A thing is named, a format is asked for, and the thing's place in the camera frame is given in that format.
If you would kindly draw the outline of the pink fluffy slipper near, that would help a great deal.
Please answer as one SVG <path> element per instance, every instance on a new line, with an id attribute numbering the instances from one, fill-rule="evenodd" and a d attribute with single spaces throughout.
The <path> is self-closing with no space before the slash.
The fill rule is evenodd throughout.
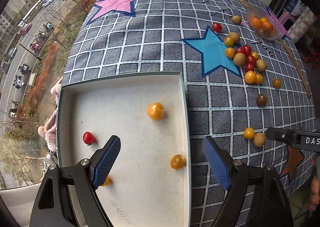
<path id="1" fill-rule="evenodd" d="M 56 115 L 57 110 L 54 110 L 44 126 L 38 128 L 38 134 L 45 139 L 51 152 L 56 152 Z"/>

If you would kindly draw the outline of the white sofa cushion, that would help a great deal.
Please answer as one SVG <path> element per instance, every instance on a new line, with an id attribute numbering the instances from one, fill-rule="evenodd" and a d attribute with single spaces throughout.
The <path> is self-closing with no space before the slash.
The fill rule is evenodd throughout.
<path id="1" fill-rule="evenodd" d="M 1 198 L 20 226 L 29 226 L 31 212 L 41 183 L 1 190 Z"/>

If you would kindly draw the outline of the brown longan near edge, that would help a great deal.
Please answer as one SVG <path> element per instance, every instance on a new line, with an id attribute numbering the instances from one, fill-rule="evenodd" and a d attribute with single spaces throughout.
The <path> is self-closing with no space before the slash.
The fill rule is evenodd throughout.
<path id="1" fill-rule="evenodd" d="M 254 135 L 253 145 L 255 147 L 263 147 L 266 142 L 266 136 L 262 132 L 258 132 Z"/>

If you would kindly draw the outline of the yellow cherry tomato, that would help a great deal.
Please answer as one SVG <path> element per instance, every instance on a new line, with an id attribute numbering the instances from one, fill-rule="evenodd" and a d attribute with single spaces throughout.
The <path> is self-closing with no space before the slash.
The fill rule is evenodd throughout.
<path id="1" fill-rule="evenodd" d="M 164 116 L 164 106 L 161 103 L 150 104 L 147 108 L 147 114 L 152 120 L 161 120 Z"/>

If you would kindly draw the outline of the red tomato bottom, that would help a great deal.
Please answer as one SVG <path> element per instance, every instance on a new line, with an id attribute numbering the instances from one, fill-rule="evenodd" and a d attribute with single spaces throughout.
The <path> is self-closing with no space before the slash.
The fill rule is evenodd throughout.
<path id="1" fill-rule="evenodd" d="M 95 142 L 95 137 L 91 132 L 85 132 L 82 136 L 82 139 L 87 146 L 90 146 Z"/>

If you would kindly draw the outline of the grey sneaker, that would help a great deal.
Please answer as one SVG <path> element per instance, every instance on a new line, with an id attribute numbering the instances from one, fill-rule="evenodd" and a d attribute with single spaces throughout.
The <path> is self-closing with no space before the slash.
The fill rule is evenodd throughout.
<path id="1" fill-rule="evenodd" d="M 47 169 L 51 164 L 58 164 L 56 152 L 48 152 L 44 159 L 44 169 Z"/>

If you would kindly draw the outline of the orange fruit in bowl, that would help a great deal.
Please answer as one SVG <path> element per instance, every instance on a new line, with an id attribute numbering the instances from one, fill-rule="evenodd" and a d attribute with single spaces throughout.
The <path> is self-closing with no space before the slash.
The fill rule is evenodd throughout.
<path id="1" fill-rule="evenodd" d="M 249 24 L 254 30 L 259 30 L 263 27 L 263 23 L 255 16 L 249 18 Z"/>

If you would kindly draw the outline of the grey checked star tablecloth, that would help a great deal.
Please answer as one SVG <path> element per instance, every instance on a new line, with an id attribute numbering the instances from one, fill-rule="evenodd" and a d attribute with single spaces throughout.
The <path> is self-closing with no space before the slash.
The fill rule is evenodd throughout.
<path id="1" fill-rule="evenodd" d="M 290 197 L 312 174 L 310 151 L 281 142 L 255 147 L 244 129 L 269 127 L 314 131 L 318 119 L 297 70 L 277 40 L 246 23 L 237 0 L 97 0 L 70 51 L 64 85 L 140 72 L 180 72 L 188 102 L 191 147 L 191 226 L 210 226 L 225 191 L 201 151 L 212 135 L 232 157 L 248 165 L 272 163 Z M 216 33 L 213 23 L 220 23 Z M 245 66 L 233 63 L 236 53 Z M 259 94 L 268 97 L 258 106 Z"/>

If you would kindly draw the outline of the pink fluffy slipper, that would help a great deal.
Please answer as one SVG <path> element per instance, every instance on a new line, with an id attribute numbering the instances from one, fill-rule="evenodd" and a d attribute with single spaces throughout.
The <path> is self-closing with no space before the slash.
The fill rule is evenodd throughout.
<path id="1" fill-rule="evenodd" d="M 44 126 L 38 128 L 38 134 L 45 139 L 51 152 L 56 152 L 56 115 L 57 110 L 54 110 Z"/>
<path id="2" fill-rule="evenodd" d="M 61 91 L 62 80 L 63 80 L 63 77 L 60 77 L 58 79 L 57 83 L 50 89 L 51 95 L 53 95 L 55 97 L 56 104 L 59 101 L 59 95 L 60 95 L 60 91 Z"/>

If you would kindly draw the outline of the yellow tomato near edge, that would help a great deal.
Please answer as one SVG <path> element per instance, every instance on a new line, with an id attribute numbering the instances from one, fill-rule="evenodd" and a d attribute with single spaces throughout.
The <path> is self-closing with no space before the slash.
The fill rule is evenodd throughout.
<path id="1" fill-rule="evenodd" d="M 254 135 L 255 135 L 255 133 L 254 133 L 253 128 L 248 127 L 248 128 L 246 128 L 246 129 L 244 130 L 244 134 L 243 134 L 244 139 L 251 140 L 251 139 L 254 138 Z"/>

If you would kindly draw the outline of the white shallow box tray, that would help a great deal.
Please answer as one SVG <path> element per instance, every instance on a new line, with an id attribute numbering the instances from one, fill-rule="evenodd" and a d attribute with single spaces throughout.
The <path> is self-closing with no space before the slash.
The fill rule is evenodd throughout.
<path id="1" fill-rule="evenodd" d="M 150 104 L 161 103 L 164 116 L 152 120 Z M 82 139 L 91 132 L 95 142 Z M 102 148 L 112 135 L 120 153 L 111 184 L 97 196 L 114 226 L 188 226 L 191 169 L 175 170 L 171 158 L 190 157 L 187 106 L 179 72 L 147 72 L 97 78 L 61 90 L 57 153 L 61 167 L 77 164 Z"/>

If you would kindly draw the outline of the yellow tomato bottom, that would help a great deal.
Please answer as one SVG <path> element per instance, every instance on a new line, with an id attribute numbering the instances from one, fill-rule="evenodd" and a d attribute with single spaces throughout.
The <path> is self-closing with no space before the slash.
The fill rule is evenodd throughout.
<path id="1" fill-rule="evenodd" d="M 174 155 L 170 160 L 171 168 L 175 170 L 179 170 L 186 165 L 186 160 L 181 154 Z"/>

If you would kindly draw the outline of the pink fluffy slipper far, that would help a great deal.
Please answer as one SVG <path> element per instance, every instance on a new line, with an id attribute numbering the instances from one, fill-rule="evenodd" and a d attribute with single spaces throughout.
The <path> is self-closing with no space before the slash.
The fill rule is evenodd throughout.
<path id="1" fill-rule="evenodd" d="M 50 89 L 51 95 L 53 95 L 55 97 L 56 104 L 59 101 L 59 95 L 60 95 L 60 91 L 61 91 L 62 80 L 63 80 L 63 77 L 60 77 L 58 79 L 57 83 Z"/>

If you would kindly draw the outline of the dark yellow tomato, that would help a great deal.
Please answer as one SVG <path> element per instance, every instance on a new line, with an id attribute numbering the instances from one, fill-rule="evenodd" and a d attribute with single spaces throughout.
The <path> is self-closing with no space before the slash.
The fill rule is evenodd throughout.
<path id="1" fill-rule="evenodd" d="M 264 94 L 259 94 L 256 99 L 258 106 L 265 106 L 268 102 L 268 97 Z"/>

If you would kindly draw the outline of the glass bowl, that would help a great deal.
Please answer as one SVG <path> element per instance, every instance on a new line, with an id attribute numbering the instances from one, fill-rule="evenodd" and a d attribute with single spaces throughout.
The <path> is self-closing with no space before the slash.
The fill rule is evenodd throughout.
<path id="1" fill-rule="evenodd" d="M 249 5 L 247 11 L 249 26 L 262 38 L 276 40 L 279 36 L 279 26 L 268 10 Z"/>

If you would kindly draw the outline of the large brown longan centre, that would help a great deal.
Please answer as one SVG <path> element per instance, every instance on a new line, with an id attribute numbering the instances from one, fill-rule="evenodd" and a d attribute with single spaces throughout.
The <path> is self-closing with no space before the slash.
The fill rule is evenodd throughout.
<path id="1" fill-rule="evenodd" d="M 236 53 L 234 55 L 234 57 L 233 57 L 233 63 L 238 67 L 245 66 L 245 64 L 246 64 L 246 56 L 241 52 Z"/>

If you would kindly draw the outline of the red cherry tomato isolated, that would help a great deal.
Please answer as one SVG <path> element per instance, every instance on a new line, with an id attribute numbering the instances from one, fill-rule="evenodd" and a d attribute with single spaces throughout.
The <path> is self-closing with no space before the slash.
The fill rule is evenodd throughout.
<path id="1" fill-rule="evenodd" d="M 219 32 L 221 32 L 222 31 L 222 26 L 221 26 L 221 24 L 220 23 L 213 23 L 212 24 L 212 29 L 213 29 L 213 31 L 215 31 L 216 33 L 219 33 Z"/>

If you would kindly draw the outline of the brown longan isolated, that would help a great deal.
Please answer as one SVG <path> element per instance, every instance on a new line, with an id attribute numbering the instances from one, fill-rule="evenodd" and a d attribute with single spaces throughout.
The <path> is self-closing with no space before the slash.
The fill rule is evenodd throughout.
<path id="1" fill-rule="evenodd" d="M 234 15 L 232 16 L 232 22 L 236 25 L 239 25 L 242 22 L 242 17 L 239 15 Z"/>

